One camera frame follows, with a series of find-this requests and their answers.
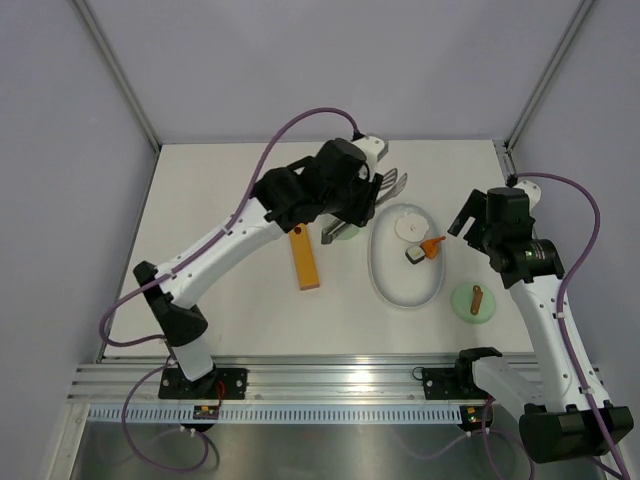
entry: orange handle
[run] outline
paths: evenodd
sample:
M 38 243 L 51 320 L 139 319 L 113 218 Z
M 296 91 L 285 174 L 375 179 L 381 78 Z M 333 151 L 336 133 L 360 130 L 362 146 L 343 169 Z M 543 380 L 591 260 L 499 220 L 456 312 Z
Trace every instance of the orange handle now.
M 420 248 L 422 248 L 427 258 L 434 259 L 440 251 L 438 244 L 446 238 L 447 237 L 430 238 L 429 240 L 422 242 L 420 244 Z

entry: metal base plate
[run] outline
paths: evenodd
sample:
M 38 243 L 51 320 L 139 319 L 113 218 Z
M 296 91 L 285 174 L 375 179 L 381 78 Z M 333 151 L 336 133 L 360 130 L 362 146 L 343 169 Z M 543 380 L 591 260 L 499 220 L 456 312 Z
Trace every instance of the metal base plate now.
M 247 369 L 217 368 L 201 379 L 190 382 L 179 368 L 167 368 L 162 373 L 158 397 L 162 400 L 217 400 L 216 384 L 224 385 L 225 400 L 244 400 L 247 390 Z

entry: orange object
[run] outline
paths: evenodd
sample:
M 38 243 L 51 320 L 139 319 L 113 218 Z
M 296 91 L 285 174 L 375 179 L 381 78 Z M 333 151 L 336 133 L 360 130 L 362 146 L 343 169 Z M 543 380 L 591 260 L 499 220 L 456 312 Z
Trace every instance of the orange object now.
M 477 315 L 480 311 L 480 304 L 482 303 L 482 288 L 480 285 L 473 286 L 473 300 L 471 301 L 471 315 Z
M 430 238 L 420 244 L 420 248 L 424 251 L 427 258 L 434 259 L 438 255 L 440 248 L 438 244 L 447 237 Z
M 320 286 L 320 278 L 316 269 L 316 261 L 311 250 L 309 232 L 303 224 L 296 226 L 289 232 L 289 241 L 293 252 L 293 261 L 298 273 L 300 290 L 310 290 Z

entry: white round disc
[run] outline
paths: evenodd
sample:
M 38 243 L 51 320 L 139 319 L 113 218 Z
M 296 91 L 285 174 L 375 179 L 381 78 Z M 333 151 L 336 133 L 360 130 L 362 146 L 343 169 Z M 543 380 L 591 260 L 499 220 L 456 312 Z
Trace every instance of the white round disc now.
M 396 234 L 407 242 L 421 241 L 429 231 L 429 222 L 422 215 L 409 213 L 396 222 Z

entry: white oval plate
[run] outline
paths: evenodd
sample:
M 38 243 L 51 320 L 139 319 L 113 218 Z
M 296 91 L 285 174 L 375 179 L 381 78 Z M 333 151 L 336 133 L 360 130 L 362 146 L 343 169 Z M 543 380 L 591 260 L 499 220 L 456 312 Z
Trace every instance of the white oval plate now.
M 389 303 L 418 308 L 429 303 L 444 279 L 444 246 L 436 258 L 412 265 L 405 250 L 414 243 L 398 237 L 396 221 L 408 213 L 422 215 L 429 222 L 426 238 L 440 236 L 433 219 L 422 208 L 408 203 L 390 205 L 378 214 L 369 240 L 369 275 L 376 291 Z

